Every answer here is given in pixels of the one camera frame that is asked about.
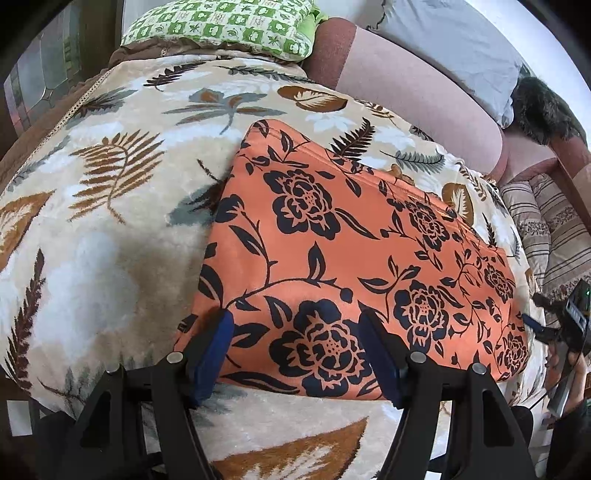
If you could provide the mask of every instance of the brown leaf print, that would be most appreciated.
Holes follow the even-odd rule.
[[[427,135],[427,133],[425,132],[425,130],[415,126],[415,125],[411,125],[410,129],[408,129],[408,132],[416,135],[417,137],[419,137],[422,140],[425,140],[427,142],[432,142],[433,141],[433,137],[431,135]]]
[[[337,112],[345,108],[348,102],[346,98],[331,93],[298,86],[281,87],[277,93],[283,98],[293,100],[302,110],[316,113]]]
[[[457,162],[456,165],[460,166],[460,175],[472,183],[474,190],[476,190],[476,193],[478,194],[478,198],[484,202],[487,198],[486,189],[482,186],[480,179],[476,175],[473,175],[463,163]]]
[[[441,191],[441,198],[470,225],[474,225],[474,205],[470,193],[461,183],[446,183]]]
[[[487,181],[491,185],[496,185],[496,179],[492,177],[490,173],[483,175],[482,180]]]
[[[138,130],[131,135],[117,134],[111,140],[105,137],[102,143],[72,154],[85,160],[86,178],[80,183],[87,188],[74,195],[82,200],[70,206],[77,210],[70,221],[105,205],[119,223],[125,224],[113,201],[148,182],[161,161],[157,158],[164,153],[156,151],[163,142],[155,142],[158,134],[149,134],[140,135]]]
[[[393,126],[400,128],[395,122],[395,120],[399,119],[399,117],[394,115],[386,107],[383,107],[377,103],[367,102],[365,100],[356,100],[356,101],[357,101],[357,103],[360,103],[361,105],[363,105],[363,106],[367,107],[369,110],[371,110],[371,114],[373,116],[376,116],[378,118],[386,118],[392,122]]]
[[[220,131],[222,135],[232,126],[234,117],[237,113],[242,115],[254,115],[259,118],[270,115],[283,115],[281,110],[273,110],[261,106],[240,106],[243,103],[251,103],[262,100],[267,96],[266,93],[238,93],[236,95],[226,96],[222,92],[202,88],[192,95],[189,95],[189,105],[182,108],[175,108],[164,113],[194,113],[187,116],[177,123],[177,125],[201,122],[210,118],[228,116],[228,124]]]
[[[412,185],[414,187],[414,180],[409,177],[408,175],[405,175],[404,173],[402,173],[402,169],[396,165],[395,163],[393,163],[390,166],[390,170],[388,171],[388,173],[393,176],[396,179],[400,179],[402,181],[405,181],[406,183],[408,183],[409,185]]]
[[[0,271],[53,192],[21,197],[0,209]]]
[[[534,272],[531,269],[531,267],[528,268],[527,270],[525,270],[525,279],[527,280],[527,286],[530,289],[530,295],[533,295],[536,292],[536,288],[535,288]]]
[[[359,450],[367,418],[334,432],[214,462],[225,480],[337,480]]]
[[[8,358],[4,358],[8,374],[24,390],[31,388],[27,372],[29,366],[27,352],[29,350],[29,337],[33,328],[33,318],[39,309],[41,288],[45,283],[45,278],[41,278],[44,263],[45,258],[41,250],[39,250],[35,260],[33,278],[25,290],[25,299],[18,309],[17,316],[14,317],[14,325],[11,328],[11,335],[8,337]]]

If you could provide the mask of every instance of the beige fern-print blanket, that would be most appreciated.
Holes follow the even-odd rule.
[[[0,197],[0,350],[22,388],[77,415],[106,364],[139,367],[170,351],[197,288],[221,181],[250,124],[264,117],[441,196],[505,248],[522,311],[543,318],[528,300],[535,282],[496,189],[428,132],[311,83],[297,66],[134,60],[98,81]],[[545,352],[532,339],[529,349],[527,369],[502,386],[514,403],[542,389]],[[442,412],[439,453],[449,426]],[[369,479],[399,419],[380,401],[228,385],[194,417],[225,478],[249,480]]]

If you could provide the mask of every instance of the orange floral cushion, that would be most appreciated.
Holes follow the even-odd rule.
[[[198,290],[176,350],[229,309],[221,380],[264,390],[379,398],[357,335],[367,308],[440,365],[480,361],[502,381],[528,357],[503,250],[435,195],[279,121],[256,122],[242,142]]]

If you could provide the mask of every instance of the black mount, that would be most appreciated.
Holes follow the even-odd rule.
[[[382,393],[404,413],[378,480],[534,480],[535,470],[519,425],[490,372],[441,367],[410,352],[371,310],[359,319],[361,343]],[[453,401],[447,453],[430,460],[442,401]]]
[[[540,293],[534,293],[532,300],[558,318],[560,328],[542,327],[529,315],[523,315],[526,325],[532,328],[535,339],[542,343],[564,342],[571,352],[587,355],[591,351],[591,337],[587,335],[587,320],[591,307],[591,286],[580,280],[565,300],[551,301]]]
[[[219,310],[184,352],[153,367],[105,372],[78,421],[63,412],[37,423],[41,480],[221,480],[209,465],[189,415],[211,395],[233,335],[233,318]],[[527,445],[490,373],[438,366],[384,329],[372,310],[359,319],[365,347],[384,396],[403,408],[378,480],[534,480]],[[440,402],[452,400],[447,453],[430,460]],[[161,451],[146,453],[141,403],[153,403]],[[166,473],[152,468],[164,465]]]

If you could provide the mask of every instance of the pink pillow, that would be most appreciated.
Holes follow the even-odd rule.
[[[497,180],[506,162],[496,122],[452,80],[398,45],[342,18],[319,26],[304,68],[314,81],[375,102]]]
[[[500,185],[531,180],[536,175],[551,172],[558,165],[554,150],[538,145],[519,128],[509,127],[503,133],[509,159]]]

